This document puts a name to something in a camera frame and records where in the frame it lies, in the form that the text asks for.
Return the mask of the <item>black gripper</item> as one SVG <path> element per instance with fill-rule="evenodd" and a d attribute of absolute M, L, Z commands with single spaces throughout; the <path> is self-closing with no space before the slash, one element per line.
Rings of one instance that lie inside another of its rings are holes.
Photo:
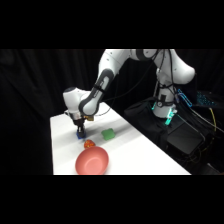
<path fill-rule="evenodd" d="M 77 133 L 80 133 L 81 132 L 81 126 L 82 127 L 82 132 L 84 133 L 85 132 L 85 126 L 84 126 L 84 122 L 85 122 L 86 118 L 85 117 L 81 117 L 80 119 L 74 119 L 73 120 L 73 123 L 78 126 L 77 128 Z"/>

